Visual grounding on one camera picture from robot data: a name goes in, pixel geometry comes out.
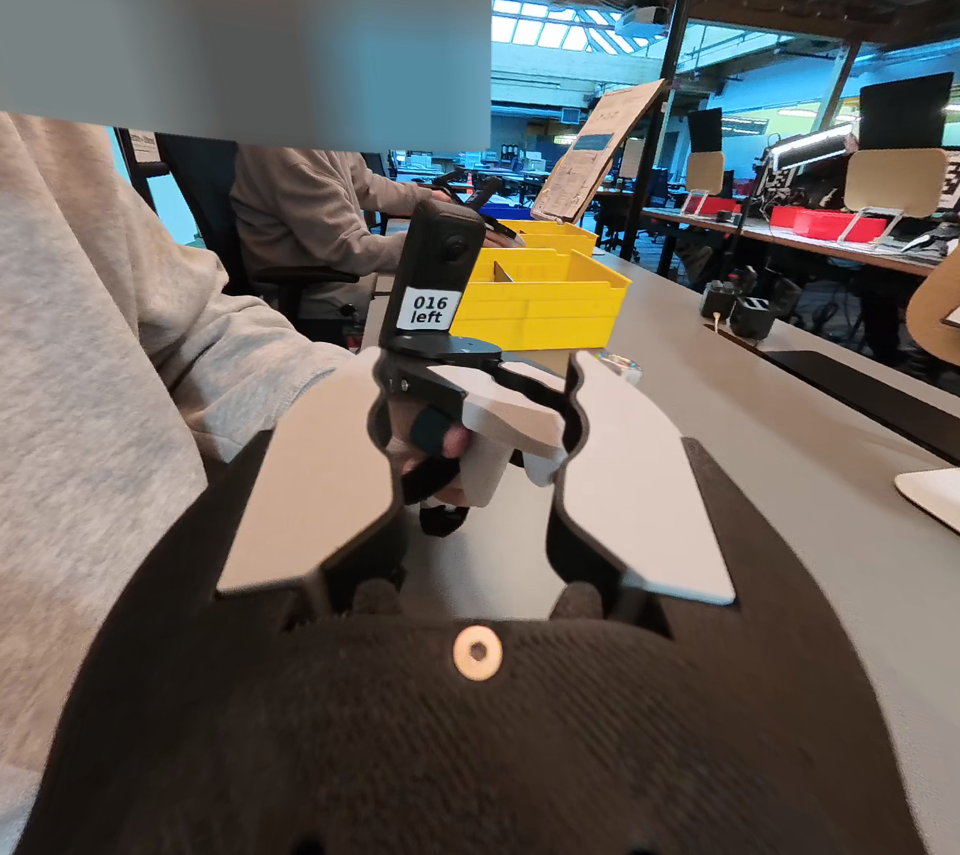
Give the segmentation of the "LED light bar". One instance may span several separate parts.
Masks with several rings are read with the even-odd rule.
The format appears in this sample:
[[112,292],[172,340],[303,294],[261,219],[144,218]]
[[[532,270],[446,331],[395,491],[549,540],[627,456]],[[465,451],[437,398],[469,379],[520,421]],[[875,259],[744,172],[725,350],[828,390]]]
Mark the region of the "LED light bar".
[[769,148],[771,172],[792,170],[857,150],[858,125],[855,122],[779,141]]

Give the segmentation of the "grey desk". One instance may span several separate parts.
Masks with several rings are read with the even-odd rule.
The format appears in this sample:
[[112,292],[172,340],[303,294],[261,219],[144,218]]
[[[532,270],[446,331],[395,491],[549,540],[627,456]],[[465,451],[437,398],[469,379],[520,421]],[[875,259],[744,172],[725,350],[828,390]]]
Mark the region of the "grey desk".
[[[906,501],[901,473],[946,463],[708,331],[699,296],[612,254],[631,279],[608,351],[702,443],[821,586],[868,669],[930,853],[958,853],[958,536]],[[546,617],[562,583],[544,539],[550,490],[509,466],[446,538],[416,512],[401,597],[423,616]]]

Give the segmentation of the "white document stand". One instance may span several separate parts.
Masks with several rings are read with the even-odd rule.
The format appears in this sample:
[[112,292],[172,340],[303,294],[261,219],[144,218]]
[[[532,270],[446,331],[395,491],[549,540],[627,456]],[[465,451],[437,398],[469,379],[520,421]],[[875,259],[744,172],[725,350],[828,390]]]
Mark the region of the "white document stand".
[[959,522],[959,468],[942,468],[894,477],[897,492],[957,535]]

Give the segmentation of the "wooden-top office table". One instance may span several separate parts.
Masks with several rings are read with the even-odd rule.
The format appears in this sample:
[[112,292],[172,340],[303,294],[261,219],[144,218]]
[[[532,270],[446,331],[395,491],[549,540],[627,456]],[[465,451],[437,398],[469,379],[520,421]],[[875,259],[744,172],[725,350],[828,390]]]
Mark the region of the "wooden-top office table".
[[744,245],[751,249],[762,247],[765,255],[772,256],[775,261],[799,261],[804,268],[812,267],[812,261],[817,260],[826,264],[822,272],[831,275],[869,267],[880,272],[925,279],[937,268],[936,263],[902,257],[897,252],[877,251],[867,244],[846,245],[798,236],[786,229],[771,228],[762,219],[748,218],[742,226],[736,226],[678,210],[644,208],[639,216],[639,228],[671,238],[657,265],[656,271],[662,276],[668,274],[678,240],[710,247],[714,251],[710,262],[696,277],[694,286],[728,274]]

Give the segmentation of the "tan document board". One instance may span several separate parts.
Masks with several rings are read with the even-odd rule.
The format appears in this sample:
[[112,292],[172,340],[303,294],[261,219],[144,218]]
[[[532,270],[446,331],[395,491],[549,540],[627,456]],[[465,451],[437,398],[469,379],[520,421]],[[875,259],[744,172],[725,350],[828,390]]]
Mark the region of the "tan document board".
[[601,96],[575,141],[553,166],[534,200],[531,218],[578,221],[594,200],[618,147],[668,85],[662,78]]

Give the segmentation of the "ceiling projector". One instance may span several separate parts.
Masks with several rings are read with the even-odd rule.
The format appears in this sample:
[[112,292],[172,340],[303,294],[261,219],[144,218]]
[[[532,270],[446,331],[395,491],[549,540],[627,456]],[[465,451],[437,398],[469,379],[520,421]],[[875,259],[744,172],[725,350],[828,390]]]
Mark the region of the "ceiling projector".
[[669,13],[665,0],[628,0],[630,6],[616,21],[614,34],[637,44],[666,38]]

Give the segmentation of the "black office chair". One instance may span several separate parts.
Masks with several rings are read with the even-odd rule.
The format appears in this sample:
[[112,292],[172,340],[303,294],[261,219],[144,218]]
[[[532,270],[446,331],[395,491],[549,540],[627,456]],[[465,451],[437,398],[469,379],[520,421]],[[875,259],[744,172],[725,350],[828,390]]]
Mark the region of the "black office chair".
[[167,166],[198,226],[206,248],[220,259],[228,275],[224,291],[231,296],[255,296],[258,286],[274,296],[277,310],[313,342],[342,347],[359,345],[359,321],[352,307],[340,309],[338,320],[305,319],[305,291],[322,284],[354,284],[355,274],[328,266],[276,266],[258,270],[249,277],[243,261],[230,190],[234,184],[234,141],[195,138],[157,132],[154,135],[160,160]]

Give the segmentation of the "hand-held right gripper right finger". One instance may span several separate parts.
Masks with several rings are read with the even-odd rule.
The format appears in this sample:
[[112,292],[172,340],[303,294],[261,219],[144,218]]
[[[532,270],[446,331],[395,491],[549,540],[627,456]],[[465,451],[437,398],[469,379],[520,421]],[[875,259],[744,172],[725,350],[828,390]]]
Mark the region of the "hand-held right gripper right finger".
[[726,607],[736,589],[684,438],[637,386],[580,350],[569,358],[569,452],[546,535],[553,571],[610,606],[623,582]]

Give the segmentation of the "yellow divided plastic bin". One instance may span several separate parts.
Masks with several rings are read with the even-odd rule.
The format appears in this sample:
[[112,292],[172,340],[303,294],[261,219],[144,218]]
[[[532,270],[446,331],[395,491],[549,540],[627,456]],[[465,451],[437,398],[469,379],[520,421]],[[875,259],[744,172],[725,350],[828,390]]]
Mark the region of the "yellow divided plastic bin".
[[511,352],[604,348],[630,285],[577,251],[483,248],[451,334]]

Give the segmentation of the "instruction sheet on wooden board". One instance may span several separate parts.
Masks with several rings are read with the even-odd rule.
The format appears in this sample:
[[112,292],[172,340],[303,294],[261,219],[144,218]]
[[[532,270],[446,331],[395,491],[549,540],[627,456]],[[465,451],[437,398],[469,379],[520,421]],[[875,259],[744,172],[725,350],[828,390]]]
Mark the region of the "instruction sheet on wooden board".
[[906,309],[906,326],[912,340],[936,359],[959,367],[959,330],[941,323],[959,306],[959,266],[949,257],[936,267],[912,295]]

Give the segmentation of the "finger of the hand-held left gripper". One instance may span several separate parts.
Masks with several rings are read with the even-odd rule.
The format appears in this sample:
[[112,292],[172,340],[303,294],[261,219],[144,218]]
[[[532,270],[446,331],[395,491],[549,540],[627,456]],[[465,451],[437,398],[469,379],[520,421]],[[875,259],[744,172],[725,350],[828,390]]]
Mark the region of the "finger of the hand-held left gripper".
[[561,445],[574,452],[583,434],[582,420],[570,397],[565,377],[525,358],[508,358],[495,367],[495,381],[503,388],[524,395],[529,401],[551,409],[562,419]]
[[565,421],[556,410],[476,368],[435,365],[431,370],[465,392],[459,422],[472,438],[460,458],[463,489],[497,489],[516,451],[535,486],[553,484],[567,458]]

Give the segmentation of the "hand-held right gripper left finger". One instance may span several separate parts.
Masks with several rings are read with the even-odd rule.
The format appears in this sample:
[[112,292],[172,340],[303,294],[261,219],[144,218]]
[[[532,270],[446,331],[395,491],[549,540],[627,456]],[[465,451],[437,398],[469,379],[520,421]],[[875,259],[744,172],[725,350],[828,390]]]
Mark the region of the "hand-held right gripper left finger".
[[385,354],[369,348],[314,383],[276,423],[217,582],[222,595],[304,585],[403,505]]

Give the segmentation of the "rounded tan board on stand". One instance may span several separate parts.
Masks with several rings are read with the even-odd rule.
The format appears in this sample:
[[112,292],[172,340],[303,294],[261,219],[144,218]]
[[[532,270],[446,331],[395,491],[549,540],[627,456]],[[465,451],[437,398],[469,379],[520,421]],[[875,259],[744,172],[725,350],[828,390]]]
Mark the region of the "rounded tan board on stand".
[[692,151],[687,160],[684,199],[681,213],[699,216],[707,199],[722,191],[725,172],[725,155],[722,150]]
[[849,156],[846,207],[853,213],[837,241],[845,243],[867,209],[894,217],[873,244],[876,246],[905,218],[925,219],[937,210],[949,155],[942,148],[869,149]]

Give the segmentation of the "black steel column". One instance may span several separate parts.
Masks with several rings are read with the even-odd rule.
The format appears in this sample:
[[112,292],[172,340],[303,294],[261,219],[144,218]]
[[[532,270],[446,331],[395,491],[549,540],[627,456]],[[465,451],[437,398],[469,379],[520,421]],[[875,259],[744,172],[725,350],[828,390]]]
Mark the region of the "black steel column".
[[672,84],[676,76],[677,65],[687,30],[692,0],[675,0],[671,16],[669,35],[665,55],[661,65],[660,91],[651,106],[651,119],[644,141],[637,176],[634,179],[630,210],[627,215],[619,256],[627,262],[632,261],[637,236],[640,230],[642,210],[646,205],[648,189],[653,168],[661,142],[661,135],[668,118],[667,102],[672,94]]

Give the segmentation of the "person's grey sweater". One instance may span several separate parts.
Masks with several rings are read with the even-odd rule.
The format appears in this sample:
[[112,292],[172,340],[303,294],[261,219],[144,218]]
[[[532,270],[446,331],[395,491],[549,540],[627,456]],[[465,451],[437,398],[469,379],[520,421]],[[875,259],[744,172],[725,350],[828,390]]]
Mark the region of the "person's grey sweater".
[[95,126],[2,113],[2,810],[37,789],[66,695],[140,561],[206,485],[145,347],[203,310]]

